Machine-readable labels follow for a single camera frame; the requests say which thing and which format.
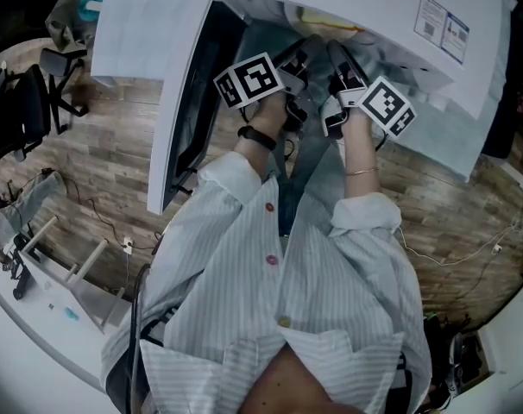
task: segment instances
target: bracelet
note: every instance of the bracelet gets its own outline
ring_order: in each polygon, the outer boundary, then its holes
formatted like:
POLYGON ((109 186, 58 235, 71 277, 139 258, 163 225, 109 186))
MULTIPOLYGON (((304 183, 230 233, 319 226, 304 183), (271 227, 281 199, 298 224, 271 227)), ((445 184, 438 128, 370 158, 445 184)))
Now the bracelet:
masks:
POLYGON ((356 175, 361 175, 362 173, 376 172, 378 170, 379 170, 378 167, 373 167, 372 169, 368 169, 368 170, 360 170, 359 172, 346 173, 346 176, 356 176, 356 175))
POLYGON ((252 126, 244 126, 243 128, 238 129, 238 136, 243 136, 247 140, 252 140, 264 146, 270 152, 273 152, 277 147, 277 143, 273 138, 259 132, 254 129, 252 126))

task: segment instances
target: black chair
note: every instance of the black chair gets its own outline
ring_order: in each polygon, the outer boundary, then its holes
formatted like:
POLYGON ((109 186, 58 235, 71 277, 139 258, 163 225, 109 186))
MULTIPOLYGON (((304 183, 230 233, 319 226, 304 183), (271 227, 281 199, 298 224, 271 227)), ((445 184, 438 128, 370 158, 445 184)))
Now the black chair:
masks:
POLYGON ((75 116, 83 116, 89 112, 87 106, 82 107, 81 110, 77 110, 62 99, 62 91, 68 79, 72 76, 73 71, 78 67, 84 66, 84 61, 81 57, 85 55, 87 55, 87 51, 85 50, 72 53, 59 53, 45 48, 41 51, 39 66, 48 72, 48 96, 53 111, 54 125, 59 135, 67 129, 66 125, 60 126, 59 107, 75 116), (55 83, 54 77, 62 77, 58 85, 55 83))
POLYGON ((83 116, 87 107, 76 110, 61 99, 62 91, 72 72, 84 65, 80 58, 85 51, 78 53, 57 53, 49 49, 41 51, 40 64, 49 73, 49 88, 38 65, 32 65, 26 72, 12 74, 4 79, 0 90, 0 159, 14 152, 17 160, 25 160, 26 155, 42 143, 43 137, 51 131, 51 112, 58 134, 67 130, 60 125, 59 107, 75 116, 83 116), (54 77, 62 77, 55 84, 54 77), (4 87, 17 80, 12 89, 4 87))

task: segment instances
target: skin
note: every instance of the skin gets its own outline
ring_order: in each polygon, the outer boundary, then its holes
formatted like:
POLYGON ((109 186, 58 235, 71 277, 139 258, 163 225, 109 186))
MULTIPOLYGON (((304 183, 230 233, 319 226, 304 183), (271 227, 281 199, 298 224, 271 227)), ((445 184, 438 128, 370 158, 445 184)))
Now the skin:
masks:
MULTIPOLYGON (((285 94, 278 92, 261 101, 249 125, 274 140, 287 119, 285 94)), ((346 173, 377 167, 371 121, 360 110, 351 110, 343 125, 346 147, 346 173)), ((269 151, 255 141, 239 138, 235 152, 243 155, 263 179, 269 151)), ((355 198, 379 191, 378 172, 346 176, 345 197, 355 198)), ((286 345, 271 360, 266 370, 244 399, 241 414, 362 414, 357 408, 335 404, 325 389, 286 345)))

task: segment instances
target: cabinet door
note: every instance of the cabinet door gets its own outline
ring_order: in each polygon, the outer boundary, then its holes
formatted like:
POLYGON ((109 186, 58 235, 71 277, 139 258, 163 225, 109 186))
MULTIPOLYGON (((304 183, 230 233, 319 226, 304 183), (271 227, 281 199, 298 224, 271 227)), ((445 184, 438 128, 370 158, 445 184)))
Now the cabinet door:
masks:
POLYGON ((213 79, 233 63, 245 28, 224 3, 212 3, 190 58, 167 68, 150 159, 149 211, 164 211, 205 157, 219 106, 213 79))
POLYGON ((95 77, 173 80, 183 74, 211 0, 103 0, 93 48, 95 77))

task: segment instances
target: shirt sleeve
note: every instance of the shirt sleeve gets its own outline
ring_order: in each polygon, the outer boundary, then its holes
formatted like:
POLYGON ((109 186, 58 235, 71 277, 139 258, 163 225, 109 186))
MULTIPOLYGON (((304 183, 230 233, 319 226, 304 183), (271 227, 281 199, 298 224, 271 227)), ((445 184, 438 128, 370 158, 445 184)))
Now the shirt sleeve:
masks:
MULTIPOLYGON (((198 186, 167 226, 142 291, 148 323, 186 298, 221 238, 262 182, 248 161, 230 152, 198 171, 198 186)), ((129 314, 104 345, 101 382, 125 352, 129 314)))
POLYGON ((394 331, 405 333, 402 351, 413 375, 413 412, 428 391, 432 362, 417 275, 394 238, 400 209, 385 195, 371 193, 338 201, 331 223, 330 238, 387 311, 394 331))
POLYGON ((152 262, 147 302, 204 270, 227 229, 261 186, 258 174, 236 152, 198 171, 198 187, 167 226, 152 262))

